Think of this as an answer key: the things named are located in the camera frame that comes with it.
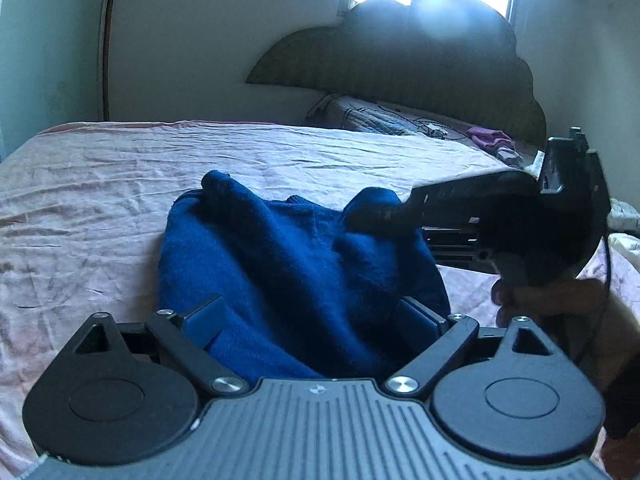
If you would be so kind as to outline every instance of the dark headboard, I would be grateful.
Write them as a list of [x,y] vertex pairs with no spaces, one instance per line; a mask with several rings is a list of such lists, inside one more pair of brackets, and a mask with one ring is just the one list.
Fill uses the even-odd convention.
[[341,92],[503,130],[536,146],[546,120],[513,29],[479,0],[367,0],[335,27],[289,34],[247,83]]

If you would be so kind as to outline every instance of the human hand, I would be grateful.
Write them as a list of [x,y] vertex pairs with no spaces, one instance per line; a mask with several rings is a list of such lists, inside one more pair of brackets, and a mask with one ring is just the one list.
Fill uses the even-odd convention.
[[565,314],[569,357],[575,359],[586,350],[578,366],[601,392],[640,351],[640,325],[634,313],[614,295],[607,295],[599,280],[518,288],[498,280],[491,297],[501,307],[498,326],[506,326],[514,316],[529,316],[542,327],[546,318]]

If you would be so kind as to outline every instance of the mattress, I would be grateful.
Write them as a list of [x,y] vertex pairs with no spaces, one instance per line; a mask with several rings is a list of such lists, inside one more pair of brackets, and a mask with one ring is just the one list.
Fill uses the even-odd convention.
[[[0,478],[36,458],[24,397],[89,314],[117,322],[155,309],[167,213],[210,170],[267,199],[342,209],[367,186],[501,167],[447,140],[268,124],[76,123],[47,130],[0,164]],[[640,274],[613,255],[613,287],[640,315]],[[454,311],[494,323],[495,276],[442,268]],[[602,253],[584,271],[602,276]]]

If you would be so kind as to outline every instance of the blanket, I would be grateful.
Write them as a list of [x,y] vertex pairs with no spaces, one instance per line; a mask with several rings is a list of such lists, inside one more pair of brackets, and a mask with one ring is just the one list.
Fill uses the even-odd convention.
[[212,323],[205,348],[251,384],[264,376],[384,380],[415,357],[394,332],[399,299],[450,313],[419,231],[388,240],[345,229],[352,208],[398,201],[380,188],[364,189],[342,212],[299,196],[268,201],[211,171],[169,212],[159,308],[187,312],[222,294],[222,331]]

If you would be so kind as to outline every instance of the cord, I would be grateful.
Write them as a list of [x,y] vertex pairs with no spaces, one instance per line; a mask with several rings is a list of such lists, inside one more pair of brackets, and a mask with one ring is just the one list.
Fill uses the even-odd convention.
[[349,118],[349,115],[351,114],[351,112],[362,113],[364,110],[367,110],[367,108],[347,108],[342,114],[342,120],[340,121],[340,129],[341,130],[344,129],[344,125],[346,124],[347,119]]
[[604,320],[604,315],[607,311],[607,307],[609,306],[609,297],[611,296],[611,278],[613,274],[613,265],[611,263],[611,248],[609,247],[609,233],[606,233],[604,236],[604,249],[605,255],[607,259],[607,277],[604,283],[605,287],[605,300],[602,308],[600,309],[600,313],[598,314],[598,319],[594,323],[593,327],[589,332],[589,336],[587,337],[587,341],[582,347],[582,349],[578,352],[578,355],[574,359],[575,365],[580,365],[584,356],[586,355],[589,348],[593,345],[593,341],[595,340],[598,332],[600,331],[600,327],[602,326],[602,321]]
[[432,139],[439,139],[439,140],[464,140],[467,139],[467,136],[461,135],[460,137],[457,137],[455,139],[453,139],[452,137],[449,137],[449,134],[441,134],[440,136],[436,136],[433,135],[432,131],[430,129],[430,127],[428,127],[428,124],[435,124],[436,126],[440,126],[443,127],[445,130],[452,130],[453,128],[449,128],[446,124],[441,124],[438,121],[431,121],[429,119],[425,119],[425,118],[418,118],[418,119],[410,119],[408,117],[404,117],[404,115],[399,114],[398,112],[394,111],[394,110],[389,110],[388,108],[383,107],[381,104],[378,104],[378,108],[380,108],[383,112],[386,112],[388,114],[392,114],[395,117],[398,117],[399,119],[402,119],[403,121],[407,121],[408,123],[411,123],[413,126],[416,127],[416,129],[418,130],[418,132],[422,133],[423,135],[427,136],[427,137],[431,137]]

